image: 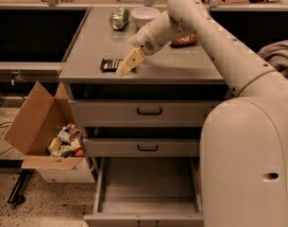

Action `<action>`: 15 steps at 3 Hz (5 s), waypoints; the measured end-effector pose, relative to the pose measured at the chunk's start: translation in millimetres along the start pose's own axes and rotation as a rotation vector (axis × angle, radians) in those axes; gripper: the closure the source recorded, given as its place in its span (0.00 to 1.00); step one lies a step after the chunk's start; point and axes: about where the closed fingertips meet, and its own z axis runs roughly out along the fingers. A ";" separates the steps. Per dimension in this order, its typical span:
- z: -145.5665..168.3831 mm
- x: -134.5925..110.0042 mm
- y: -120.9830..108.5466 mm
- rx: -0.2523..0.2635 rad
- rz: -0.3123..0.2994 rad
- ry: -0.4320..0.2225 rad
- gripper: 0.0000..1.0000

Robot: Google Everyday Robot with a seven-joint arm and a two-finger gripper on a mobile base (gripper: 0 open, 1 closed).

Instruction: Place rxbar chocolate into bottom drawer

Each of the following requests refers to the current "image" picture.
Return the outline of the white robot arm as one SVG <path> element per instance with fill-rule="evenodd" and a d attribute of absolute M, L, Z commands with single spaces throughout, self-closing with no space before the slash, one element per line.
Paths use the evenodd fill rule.
<path fill-rule="evenodd" d="M 168 0 L 131 38 L 123 76 L 193 33 L 234 97 L 208 115 L 200 141 L 205 227 L 288 227 L 288 79 L 238 41 L 201 0 Z"/>

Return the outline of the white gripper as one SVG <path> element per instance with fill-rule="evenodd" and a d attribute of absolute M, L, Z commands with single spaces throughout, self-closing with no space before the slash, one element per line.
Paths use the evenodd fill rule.
<path fill-rule="evenodd" d="M 162 45 L 152 35 L 150 24 L 141 27 L 129 42 L 135 47 L 116 70 L 119 77 L 128 74 L 144 61 L 144 55 L 152 56 L 162 49 Z"/>

